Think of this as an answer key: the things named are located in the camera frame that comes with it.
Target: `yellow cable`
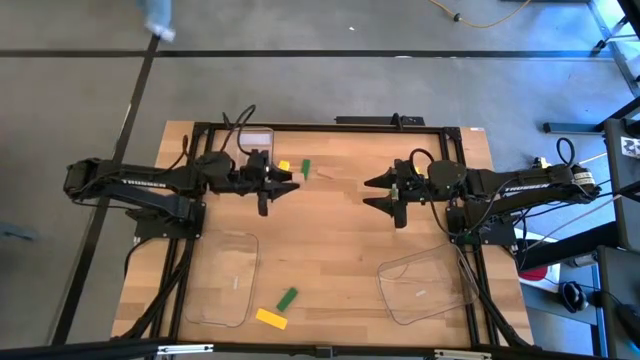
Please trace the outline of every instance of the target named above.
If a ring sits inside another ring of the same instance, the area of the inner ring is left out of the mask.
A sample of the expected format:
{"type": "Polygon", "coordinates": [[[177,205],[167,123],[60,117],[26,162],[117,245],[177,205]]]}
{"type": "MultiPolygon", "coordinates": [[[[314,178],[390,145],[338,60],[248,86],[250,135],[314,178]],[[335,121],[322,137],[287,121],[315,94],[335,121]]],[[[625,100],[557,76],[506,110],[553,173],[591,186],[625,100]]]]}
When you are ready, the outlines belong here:
{"type": "MultiPolygon", "coordinates": [[[[449,8],[448,8],[448,7],[446,7],[446,6],[442,5],[442,4],[441,4],[441,3],[439,3],[437,0],[429,0],[429,1],[431,1],[434,5],[438,6],[438,7],[439,7],[439,8],[441,8],[442,10],[444,10],[444,11],[445,11],[447,14],[449,14],[449,16],[451,16],[452,18],[456,16],[456,14],[455,14],[453,11],[449,10],[449,8]]],[[[524,7],[525,7],[525,6],[529,5],[529,3],[530,3],[530,2],[531,2],[531,0],[527,0],[527,1],[523,2],[523,3],[522,3],[522,5],[520,5],[520,7],[519,7],[519,8],[517,8],[514,12],[512,12],[511,14],[507,15],[506,17],[504,17],[504,18],[502,18],[502,19],[500,19],[500,20],[498,20],[498,21],[496,21],[496,22],[494,22],[494,23],[491,23],[491,24],[487,24],[487,25],[476,25],[476,24],[473,24],[473,23],[470,23],[470,22],[466,21],[466,20],[465,20],[465,19],[463,19],[462,17],[460,17],[460,20],[459,20],[459,21],[460,21],[461,23],[463,23],[463,24],[467,25],[467,26],[471,26],[471,27],[476,28],[476,29],[488,29],[488,28],[490,28],[490,27],[492,27],[492,26],[496,26],[496,25],[500,24],[500,23],[501,23],[501,22],[503,22],[503,21],[508,20],[508,19],[509,19],[509,18],[511,18],[513,15],[517,14],[520,10],[524,9],[524,7]]]]}

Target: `wooden table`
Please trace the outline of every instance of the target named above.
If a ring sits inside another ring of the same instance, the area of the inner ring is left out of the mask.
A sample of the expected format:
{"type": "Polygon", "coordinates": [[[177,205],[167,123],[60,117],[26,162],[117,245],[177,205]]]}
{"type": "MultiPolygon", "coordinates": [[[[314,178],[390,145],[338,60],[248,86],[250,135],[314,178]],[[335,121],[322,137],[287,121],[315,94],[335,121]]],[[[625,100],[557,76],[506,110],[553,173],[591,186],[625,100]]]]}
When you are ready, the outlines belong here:
{"type": "MultiPolygon", "coordinates": [[[[166,167],[177,158],[182,136],[190,135],[192,129],[192,122],[167,123],[156,166],[166,167]]],[[[468,166],[492,168],[484,131],[461,130],[468,166]]],[[[224,132],[216,132],[214,149],[220,146],[223,136],[224,132]]],[[[179,339],[468,347],[464,308],[401,326],[388,316],[378,289],[377,268],[381,263],[447,243],[447,236],[436,226],[430,209],[416,204],[409,206],[408,226],[396,230],[388,215],[362,204],[363,197],[384,194],[364,187],[363,182],[382,174],[395,158],[407,158],[416,147],[425,148],[439,158],[438,137],[276,132],[274,143],[274,162],[289,161],[293,172],[300,171],[303,159],[311,160],[309,179],[299,190],[270,204],[268,217],[258,216],[255,195],[205,195],[205,232],[194,252],[179,339]],[[234,328],[202,324],[201,320],[226,316],[225,321],[236,324],[239,317],[242,319],[246,301],[230,291],[247,291],[243,286],[256,265],[251,262],[255,249],[252,238],[243,237],[239,242],[243,245],[238,245],[243,248],[236,249],[233,261],[220,261],[214,254],[224,238],[220,231],[250,233],[259,243],[252,303],[244,323],[234,328]],[[220,276],[236,278],[230,281],[220,276]],[[211,288],[220,281],[227,282],[226,289],[211,288]],[[255,319],[258,308],[276,312],[275,305],[289,287],[296,287],[299,295],[283,314],[289,321],[286,330],[255,319]],[[222,308],[207,308],[209,301],[222,308]]],[[[453,146],[450,152],[455,156],[453,146]]],[[[437,208],[444,219],[444,205],[438,204],[437,208]]],[[[131,257],[113,335],[128,330],[156,295],[167,243],[162,239],[150,241],[131,257]]],[[[520,336],[532,342],[513,259],[500,247],[485,246],[484,254],[493,300],[520,336]]],[[[165,310],[162,333],[168,331],[172,301],[165,310]]],[[[481,340],[488,342],[479,301],[476,313],[481,340]]]]}

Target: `wire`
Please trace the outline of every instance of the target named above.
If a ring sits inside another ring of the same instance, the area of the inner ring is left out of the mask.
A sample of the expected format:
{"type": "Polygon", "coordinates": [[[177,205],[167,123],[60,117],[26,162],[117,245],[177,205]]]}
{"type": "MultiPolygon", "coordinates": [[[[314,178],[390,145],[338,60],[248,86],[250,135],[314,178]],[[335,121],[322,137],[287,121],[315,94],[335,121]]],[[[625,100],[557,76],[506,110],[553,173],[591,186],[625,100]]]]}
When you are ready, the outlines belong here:
{"type": "Polygon", "coordinates": [[[560,138],[558,139],[558,141],[556,141],[556,151],[558,151],[558,156],[560,156],[560,160],[562,160],[563,163],[565,163],[567,166],[571,166],[571,164],[573,164],[573,160],[576,159],[576,148],[573,146],[573,143],[571,142],[571,140],[567,139],[567,138],[560,138]],[[562,151],[560,151],[560,144],[562,144],[562,142],[566,142],[567,145],[569,145],[569,151],[571,151],[571,157],[569,158],[569,161],[567,161],[564,156],[562,156],[562,151]]]}
{"type": "Polygon", "coordinates": [[[518,267],[518,271],[522,270],[525,261],[527,260],[527,254],[529,253],[529,242],[527,241],[527,218],[526,216],[522,217],[522,241],[524,242],[524,256],[522,257],[522,262],[518,267]]]}
{"type": "MultiPolygon", "coordinates": [[[[247,121],[249,121],[249,119],[251,118],[251,116],[255,111],[256,111],[256,105],[254,104],[254,105],[249,105],[249,107],[247,107],[240,113],[240,116],[238,116],[236,121],[233,123],[233,126],[231,127],[231,129],[229,129],[227,136],[224,138],[224,142],[220,147],[220,151],[223,151],[227,147],[227,143],[229,142],[231,135],[233,134],[235,129],[238,128],[238,138],[237,138],[238,149],[240,149],[240,151],[245,155],[251,154],[250,152],[242,148],[242,145],[240,144],[240,135],[242,134],[242,129],[244,129],[244,126],[247,124],[247,121]]],[[[225,114],[224,112],[222,113],[222,118],[225,124],[229,124],[229,118],[227,117],[227,114],[225,114]]]]}
{"type": "Polygon", "coordinates": [[[527,0],[527,1],[525,1],[525,2],[524,2],[524,3],[522,3],[522,5],[520,5],[520,7],[519,7],[519,8],[517,8],[514,12],[512,12],[511,14],[509,14],[509,15],[507,15],[507,16],[505,16],[505,17],[503,17],[502,19],[500,19],[500,20],[498,20],[498,21],[496,21],[496,22],[493,22],[493,23],[491,23],[491,24],[486,24],[486,25],[477,25],[477,24],[474,24],[474,23],[471,23],[471,22],[466,21],[465,19],[463,19],[463,18],[460,16],[460,14],[459,14],[459,13],[458,13],[458,14],[454,13],[454,12],[453,12],[453,11],[451,11],[448,7],[446,7],[446,6],[442,5],[442,4],[441,4],[441,3],[439,3],[438,1],[436,1],[436,0],[429,0],[429,1],[431,1],[431,3],[433,3],[433,4],[434,4],[434,5],[436,5],[437,7],[441,8],[442,10],[444,10],[447,14],[449,14],[449,16],[451,16],[451,17],[453,18],[453,20],[454,20],[454,21],[460,21],[461,23],[463,23],[463,24],[465,24],[465,25],[467,25],[467,26],[470,26],[470,27],[472,27],[472,28],[476,28],[476,29],[488,29],[488,28],[490,28],[490,27],[496,26],[496,25],[500,24],[501,22],[503,22],[503,21],[506,21],[506,20],[510,19],[510,18],[511,18],[512,16],[514,16],[515,14],[519,13],[519,12],[520,12],[520,10],[524,9],[524,8],[525,8],[525,6],[529,5],[529,3],[531,2],[531,0],[527,0]]]}
{"type": "MultiPolygon", "coordinates": [[[[598,195],[598,196],[596,197],[596,199],[599,199],[599,198],[601,198],[601,197],[605,197],[605,196],[609,196],[609,195],[613,195],[613,193],[612,193],[612,192],[609,192],[609,193],[606,193],[606,194],[598,195]]],[[[562,209],[562,208],[564,208],[564,207],[572,206],[572,205],[578,205],[578,203],[573,203],[573,204],[564,204],[564,205],[556,206],[556,207],[554,207],[554,208],[551,208],[551,209],[548,209],[548,210],[545,210],[545,211],[542,211],[542,212],[539,212],[539,213],[535,213],[535,214],[528,215],[527,217],[528,217],[528,218],[530,218],[530,217],[534,217],[534,216],[538,216],[538,215],[544,215],[544,214],[546,214],[546,213],[548,213],[548,212],[551,212],[551,211],[554,211],[554,210],[558,210],[558,209],[562,209]]]]}
{"type": "Polygon", "coordinates": [[[452,233],[448,230],[446,230],[444,228],[444,226],[442,226],[442,223],[440,223],[440,218],[438,217],[438,212],[436,211],[436,206],[433,203],[433,196],[431,196],[431,192],[427,191],[427,195],[429,195],[429,203],[431,204],[431,211],[433,212],[433,216],[436,220],[436,224],[438,224],[438,227],[440,228],[440,230],[442,230],[445,234],[449,235],[449,236],[453,236],[454,238],[458,238],[460,236],[466,236],[468,234],[470,234],[473,230],[475,230],[476,228],[478,228],[480,225],[482,225],[487,217],[487,215],[489,215],[489,212],[491,211],[491,208],[493,207],[493,203],[496,200],[496,197],[498,196],[498,194],[500,193],[500,191],[502,191],[502,189],[510,182],[516,180],[514,179],[509,179],[505,182],[502,183],[502,185],[500,185],[500,187],[498,188],[498,190],[496,190],[496,192],[493,193],[493,195],[491,196],[491,200],[489,201],[489,205],[487,206],[487,209],[484,211],[484,214],[482,214],[482,217],[480,217],[480,219],[470,228],[468,228],[466,231],[463,231],[461,233],[455,234],[452,233]]]}
{"type": "Polygon", "coordinates": [[[180,153],[180,156],[178,156],[178,158],[176,159],[176,161],[173,162],[173,164],[171,164],[171,166],[169,166],[166,169],[160,170],[158,172],[155,173],[151,173],[151,175],[156,176],[156,175],[162,175],[164,173],[167,173],[171,170],[173,170],[178,163],[180,162],[180,160],[182,160],[183,157],[185,156],[189,156],[189,151],[187,150],[187,147],[189,146],[189,137],[187,135],[182,136],[182,152],[180,153]]]}
{"type": "Polygon", "coordinates": [[[560,229],[564,228],[565,226],[567,226],[567,225],[569,225],[569,224],[573,223],[574,221],[577,221],[577,220],[579,220],[579,219],[581,219],[581,218],[583,218],[583,217],[585,217],[585,216],[587,216],[587,215],[589,215],[589,214],[591,214],[591,213],[593,213],[593,212],[595,212],[595,211],[598,211],[598,210],[602,209],[605,205],[608,205],[609,203],[611,203],[611,202],[613,202],[613,201],[615,201],[615,200],[619,199],[621,196],[622,196],[622,195],[618,194],[618,195],[616,195],[616,196],[612,197],[611,199],[609,199],[609,200],[605,201],[604,203],[602,203],[602,204],[600,204],[600,205],[596,206],[594,209],[591,209],[591,210],[589,210],[589,211],[585,212],[584,214],[582,214],[582,215],[580,215],[580,216],[578,216],[578,217],[576,217],[576,218],[573,218],[572,220],[569,220],[569,221],[568,221],[568,222],[566,222],[565,224],[563,224],[563,225],[561,225],[561,226],[557,227],[555,230],[553,230],[553,231],[551,231],[550,233],[548,233],[547,235],[545,235],[545,237],[543,237],[542,239],[537,240],[536,242],[534,242],[533,244],[531,244],[531,247],[533,248],[533,247],[535,247],[535,246],[538,246],[540,243],[544,242],[544,240],[545,240],[546,238],[548,238],[549,236],[553,235],[556,231],[558,231],[558,230],[560,230],[560,229]]]}
{"type": "MultiPolygon", "coordinates": [[[[71,200],[71,202],[73,202],[76,205],[80,205],[80,206],[88,206],[88,207],[100,207],[100,205],[98,204],[85,204],[79,200],[71,200]]],[[[107,205],[107,209],[122,209],[122,210],[136,210],[134,208],[130,208],[127,206],[120,206],[120,205],[107,205]]]]}
{"type": "Polygon", "coordinates": [[[137,248],[141,247],[142,245],[146,244],[147,241],[151,240],[151,238],[146,238],[146,239],[140,239],[140,242],[135,244],[127,253],[127,257],[124,260],[124,277],[127,277],[127,272],[129,271],[129,260],[131,259],[131,254],[133,254],[134,251],[136,251],[137,248]]]}
{"type": "MultiPolygon", "coordinates": [[[[544,278],[543,280],[547,280],[548,282],[550,282],[550,283],[552,283],[552,284],[554,284],[554,285],[558,285],[558,286],[560,286],[560,284],[558,284],[557,282],[552,281],[552,280],[549,280],[549,279],[547,279],[547,278],[544,278]]],[[[618,303],[618,305],[622,305],[622,301],[620,301],[620,299],[618,299],[615,295],[613,295],[612,293],[608,292],[607,290],[602,290],[602,289],[600,289],[600,288],[597,288],[597,287],[595,287],[595,286],[591,286],[591,285],[578,284],[578,283],[577,283],[577,282],[575,282],[575,281],[574,281],[574,283],[576,283],[576,285],[579,285],[579,286],[581,286],[581,287],[587,287],[587,288],[590,288],[590,289],[594,289],[594,290],[596,290],[596,291],[603,292],[603,293],[605,293],[605,294],[607,294],[607,295],[611,296],[611,298],[612,298],[615,302],[617,302],[617,303],[618,303]]]]}
{"type": "Polygon", "coordinates": [[[430,152],[428,152],[425,149],[421,149],[421,148],[417,148],[417,149],[413,149],[413,151],[411,151],[411,153],[409,154],[409,163],[411,164],[411,167],[413,168],[413,170],[415,170],[415,164],[413,162],[413,157],[417,154],[417,153],[421,153],[421,154],[425,154],[427,155],[427,157],[429,158],[429,160],[431,160],[431,162],[435,162],[436,160],[433,158],[433,155],[431,155],[430,152]]]}
{"type": "Polygon", "coordinates": [[[588,159],[585,159],[585,160],[582,160],[582,161],[578,161],[578,165],[586,164],[588,162],[591,162],[591,161],[593,161],[595,159],[598,159],[598,158],[601,158],[603,156],[607,156],[607,152],[606,151],[603,152],[602,154],[599,154],[599,155],[596,155],[596,156],[592,156],[592,157],[590,157],[588,159]]]}

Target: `concrete floor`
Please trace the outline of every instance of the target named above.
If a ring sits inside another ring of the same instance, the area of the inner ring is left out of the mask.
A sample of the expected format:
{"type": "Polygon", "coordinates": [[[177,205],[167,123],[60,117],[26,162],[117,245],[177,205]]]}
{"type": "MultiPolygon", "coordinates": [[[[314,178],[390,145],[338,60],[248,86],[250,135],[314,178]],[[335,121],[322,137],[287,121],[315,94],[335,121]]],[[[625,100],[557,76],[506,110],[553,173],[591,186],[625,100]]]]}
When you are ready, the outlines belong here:
{"type": "MultiPolygon", "coordinates": [[[[445,3],[479,23],[518,6],[445,3]]],[[[132,0],[5,0],[0,48],[144,49],[142,22],[132,0]]],[[[176,43],[162,49],[590,50],[601,38],[584,4],[532,3],[477,30],[424,0],[181,0],[175,25],[176,43]]],[[[111,156],[141,62],[0,59],[0,219],[39,233],[34,242],[0,242],[0,348],[48,342],[90,214],[62,193],[65,166],[111,156]]],[[[262,121],[400,112],[428,125],[484,127],[495,168],[511,170],[535,156],[559,161],[557,136],[541,133],[541,123],[599,122],[631,98],[612,60],[157,59],[125,161],[152,164],[167,120],[221,121],[222,111],[255,103],[262,121]]],[[[577,159],[604,152],[598,136],[572,140],[577,159]]],[[[606,159],[589,166],[609,178],[606,159]]],[[[586,208],[531,219],[529,229],[546,234],[586,208]]],[[[610,221],[613,211],[591,218],[610,221]]],[[[131,221],[109,212],[70,341],[109,336],[132,233],[131,221]]]]}

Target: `black cable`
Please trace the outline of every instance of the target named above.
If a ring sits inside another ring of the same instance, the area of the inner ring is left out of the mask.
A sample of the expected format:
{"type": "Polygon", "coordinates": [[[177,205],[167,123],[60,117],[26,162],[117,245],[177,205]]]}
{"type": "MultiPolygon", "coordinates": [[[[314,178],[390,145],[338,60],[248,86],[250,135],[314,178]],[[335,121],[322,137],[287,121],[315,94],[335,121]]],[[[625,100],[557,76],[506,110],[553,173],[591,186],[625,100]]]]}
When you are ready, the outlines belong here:
{"type": "MultiPolygon", "coordinates": [[[[246,125],[247,121],[249,121],[249,119],[251,118],[251,116],[255,111],[256,111],[256,105],[254,104],[254,105],[250,105],[249,107],[244,109],[242,113],[240,113],[240,116],[238,116],[236,121],[233,123],[233,126],[231,126],[231,129],[229,129],[227,136],[224,138],[224,142],[220,147],[220,151],[224,151],[224,149],[227,147],[227,143],[229,142],[229,139],[231,138],[231,135],[236,130],[236,128],[238,128],[238,138],[237,138],[238,149],[240,149],[240,151],[245,155],[251,154],[242,148],[242,145],[240,144],[240,135],[242,134],[242,129],[244,129],[244,126],[246,125]]],[[[227,117],[227,114],[224,112],[222,113],[222,119],[225,124],[227,125],[230,124],[229,118],[227,117]]]]}
{"type": "MultiPolygon", "coordinates": [[[[544,278],[544,280],[547,280],[548,282],[550,282],[550,283],[552,283],[552,284],[554,284],[554,285],[558,285],[558,286],[560,286],[560,284],[559,284],[559,283],[557,283],[557,282],[555,282],[555,281],[551,281],[551,280],[549,280],[549,279],[547,279],[547,278],[544,278]]],[[[595,291],[603,292],[603,293],[605,293],[605,294],[607,294],[607,295],[611,296],[611,298],[612,298],[615,302],[617,302],[617,303],[618,303],[618,305],[622,305],[622,301],[620,301],[620,299],[618,299],[615,295],[613,295],[612,293],[608,292],[607,290],[602,290],[602,289],[600,289],[600,288],[597,288],[597,287],[595,287],[595,286],[591,286],[591,285],[578,284],[578,283],[577,283],[577,282],[575,282],[575,281],[574,281],[574,283],[576,283],[577,285],[580,285],[581,287],[588,287],[588,288],[590,288],[590,289],[594,289],[595,291]]]]}
{"type": "MultiPolygon", "coordinates": [[[[71,200],[71,202],[76,204],[76,205],[80,205],[80,206],[99,207],[98,204],[85,204],[83,202],[80,202],[79,200],[71,200]]],[[[134,208],[130,208],[130,207],[127,207],[127,206],[120,206],[120,205],[108,205],[107,209],[136,210],[134,208]]]]}
{"type": "MultiPolygon", "coordinates": [[[[231,122],[229,122],[229,118],[227,117],[227,114],[225,114],[224,112],[222,113],[222,121],[224,121],[225,125],[229,126],[231,124],[231,122]]],[[[229,132],[227,133],[227,136],[224,138],[224,142],[222,143],[222,146],[220,147],[220,152],[224,151],[224,149],[227,147],[227,143],[229,142],[229,139],[231,138],[231,134],[233,134],[233,131],[236,129],[236,125],[238,125],[237,123],[234,123],[233,125],[231,125],[231,128],[229,129],[229,132]]]]}
{"type": "Polygon", "coordinates": [[[155,173],[151,173],[151,175],[153,175],[153,176],[162,175],[162,174],[165,174],[165,173],[173,170],[178,165],[180,160],[182,160],[183,157],[185,157],[185,156],[188,157],[189,156],[189,151],[187,150],[188,147],[189,147],[189,137],[187,135],[184,135],[182,137],[182,152],[180,153],[180,156],[178,156],[176,161],[174,161],[173,164],[171,164],[171,166],[169,166],[168,168],[160,170],[160,171],[155,172],[155,173]]]}
{"type": "Polygon", "coordinates": [[[256,111],[256,106],[255,105],[251,105],[248,108],[246,108],[242,112],[242,114],[240,114],[240,116],[238,116],[238,121],[240,121],[242,116],[245,115],[245,113],[246,113],[245,119],[242,120],[242,122],[240,123],[240,126],[238,127],[238,138],[237,138],[238,149],[240,149],[240,151],[245,155],[251,155],[251,153],[242,148],[242,144],[240,143],[240,135],[242,135],[242,129],[244,129],[244,126],[247,124],[247,121],[249,121],[249,119],[251,119],[251,115],[253,115],[253,113],[255,111],[256,111]]]}
{"type": "Polygon", "coordinates": [[[421,148],[413,149],[413,151],[411,151],[411,153],[409,154],[409,164],[411,164],[411,173],[413,173],[414,176],[418,176],[418,171],[416,171],[416,166],[415,166],[415,163],[413,162],[413,157],[417,153],[425,154],[427,155],[429,160],[431,160],[431,162],[435,162],[433,155],[431,155],[431,153],[428,152],[427,150],[421,149],[421,148]]]}
{"type": "MultiPolygon", "coordinates": [[[[596,199],[601,198],[601,197],[603,197],[603,196],[609,196],[609,195],[612,195],[612,194],[613,194],[613,192],[608,192],[608,193],[606,193],[606,194],[601,194],[601,195],[596,196],[596,199]]],[[[535,214],[528,215],[527,217],[528,217],[528,218],[530,218],[530,217],[534,217],[534,216],[538,216],[538,215],[543,215],[543,214],[546,214],[546,213],[551,212],[551,211],[554,211],[554,210],[562,209],[562,208],[564,208],[564,207],[572,206],[572,205],[577,205],[577,204],[578,204],[578,203],[574,203],[574,204],[564,204],[564,205],[556,206],[556,207],[554,207],[554,208],[551,208],[551,209],[548,209],[548,210],[545,210],[545,211],[542,211],[542,212],[539,212],[539,213],[535,213],[535,214]]]]}
{"type": "Polygon", "coordinates": [[[427,191],[427,195],[429,195],[429,203],[431,204],[431,211],[433,212],[433,216],[436,220],[436,224],[438,224],[438,227],[440,228],[440,230],[442,230],[445,234],[449,235],[449,236],[453,236],[454,238],[458,238],[460,236],[466,236],[468,234],[470,234],[472,231],[474,231],[476,228],[478,228],[480,225],[482,225],[487,217],[487,215],[489,215],[489,212],[491,211],[491,208],[493,207],[493,203],[496,200],[496,197],[498,196],[498,194],[500,193],[500,191],[502,191],[502,189],[510,182],[517,180],[517,179],[509,179],[505,182],[502,183],[502,185],[500,185],[500,187],[498,187],[498,190],[496,190],[496,192],[493,193],[493,195],[491,196],[491,200],[489,201],[489,205],[487,206],[487,209],[484,211],[484,214],[482,214],[482,217],[480,217],[480,220],[478,220],[473,226],[471,226],[470,228],[468,228],[466,231],[458,233],[458,234],[454,234],[448,230],[446,230],[444,228],[444,226],[442,226],[442,223],[440,223],[440,218],[438,217],[438,212],[436,211],[436,206],[433,203],[433,196],[431,196],[431,192],[427,191]]]}
{"type": "Polygon", "coordinates": [[[533,209],[533,208],[528,208],[528,209],[527,209],[527,210],[525,210],[525,211],[521,211],[521,212],[520,212],[520,217],[518,218],[518,220],[516,220],[516,222],[514,222],[514,223],[513,223],[513,226],[518,225],[518,223],[519,223],[520,221],[522,221],[522,220],[527,216],[527,214],[529,213],[529,211],[531,211],[531,209],[533,209]]]}
{"type": "Polygon", "coordinates": [[[140,242],[135,244],[127,253],[127,257],[124,260],[124,277],[127,277],[127,272],[129,271],[129,260],[131,259],[131,254],[133,254],[137,248],[147,243],[147,241],[151,240],[151,238],[140,239],[140,242]]]}
{"type": "Polygon", "coordinates": [[[529,253],[529,243],[527,242],[527,217],[522,217],[522,241],[524,242],[524,256],[522,257],[522,262],[518,267],[518,271],[522,270],[524,266],[525,260],[527,260],[527,254],[529,253]]]}
{"type": "Polygon", "coordinates": [[[562,160],[563,163],[565,163],[567,166],[571,166],[571,164],[573,164],[573,160],[575,160],[576,158],[576,148],[573,146],[571,140],[567,138],[558,139],[558,141],[556,142],[556,151],[558,151],[558,156],[560,156],[560,160],[562,160]],[[562,156],[562,151],[560,151],[560,144],[562,144],[563,141],[566,142],[567,145],[569,145],[569,150],[571,151],[571,157],[569,158],[569,161],[567,161],[564,156],[562,156]]]}

